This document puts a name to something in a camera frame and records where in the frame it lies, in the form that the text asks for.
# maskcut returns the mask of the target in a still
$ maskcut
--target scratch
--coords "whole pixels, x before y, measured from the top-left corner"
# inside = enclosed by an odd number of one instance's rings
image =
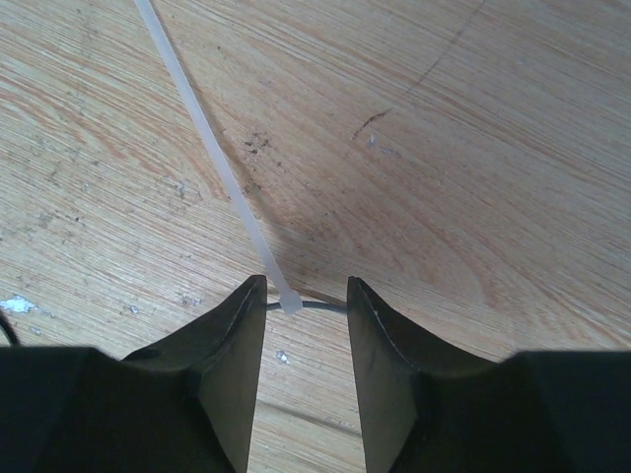
[[[351,141],[354,141],[358,135],[362,132],[362,130],[364,128],[366,128],[368,125],[370,125],[371,123],[373,123],[374,121],[380,120],[382,118],[384,118],[386,115],[389,114],[389,112],[391,111],[391,108],[389,108],[388,110],[384,110],[380,113],[377,113],[376,115],[371,116],[368,120],[366,120],[364,122],[364,124],[362,124],[362,126],[360,126],[355,133],[353,133],[353,139]]]
[[[469,25],[471,24],[471,22],[473,21],[473,19],[477,16],[478,13],[480,13],[480,10],[482,10],[482,7],[484,7],[484,5],[486,5],[487,0],[482,0],[477,7],[475,7],[475,10],[473,10],[473,12],[471,12],[471,15],[469,15],[469,18],[466,19],[466,21],[462,24],[462,26],[460,27],[460,29],[456,32],[456,34],[454,34],[452,36],[452,39],[450,39],[449,44],[447,45],[447,47],[443,50],[443,52],[441,52],[441,54],[438,56],[438,58],[434,61],[434,63],[429,67],[429,69],[427,69],[422,75],[421,77],[419,77],[418,81],[416,81],[414,84],[412,84],[407,91],[405,91],[405,95],[409,94],[410,92],[412,92],[413,89],[415,89],[416,87],[420,86],[423,81],[425,79],[427,79],[427,76],[429,76],[432,71],[434,69],[436,69],[438,67],[438,65],[441,63],[441,61],[445,58],[445,56],[447,56],[450,51],[454,48],[454,46],[456,45],[457,41],[460,39],[460,37],[462,36],[462,34],[464,33],[464,31],[469,27]]]

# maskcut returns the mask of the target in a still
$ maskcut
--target zip tie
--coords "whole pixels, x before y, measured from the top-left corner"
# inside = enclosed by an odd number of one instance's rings
[[[179,92],[179,96],[181,97],[190,117],[195,124],[195,128],[197,128],[197,132],[201,137],[201,140],[206,147],[206,151],[208,152],[208,156],[215,164],[215,168],[221,177],[221,180],[226,186],[226,190],[228,191],[228,195],[232,200],[233,204],[237,209],[237,213],[244,221],[245,230],[249,235],[256,251],[258,251],[258,255],[260,256],[261,261],[265,265],[265,269],[267,270],[267,275],[276,286],[278,290],[278,294],[280,297],[280,305],[285,311],[285,313],[291,315],[296,313],[298,310],[303,308],[303,301],[300,298],[300,295],[296,291],[292,291],[292,289],[287,284],[285,277],[283,276],[282,271],[278,267],[278,263],[274,258],[267,242],[265,241],[265,237],[261,232],[260,228],[256,224],[256,219],[252,214],[251,210],[247,206],[247,202],[245,201],[244,195],[241,193],[241,189],[235,180],[235,176],[233,172],[230,170],[230,166],[228,165],[228,161],[226,161],[226,157],[224,153],[221,151],[219,147],[219,143],[217,143],[217,139],[213,134],[213,131],[210,129],[210,125],[208,124],[208,120],[204,115],[204,112],[199,105],[199,101],[195,96],[195,92],[190,87],[188,80],[186,79],[186,74],[184,74],[179,61],[177,60],[177,56],[175,56],[174,49],[167,38],[167,34],[165,33],[165,29],[160,23],[160,19],[156,15],[156,11],[151,5],[151,0],[134,0],[136,2],[136,7],[140,12],[143,20],[145,21],[145,25],[149,30],[149,34],[153,39],[160,55],[162,56],[163,61],[165,62],[165,66],[167,66],[167,70],[171,74],[175,82],[175,86],[177,87],[177,91]]]

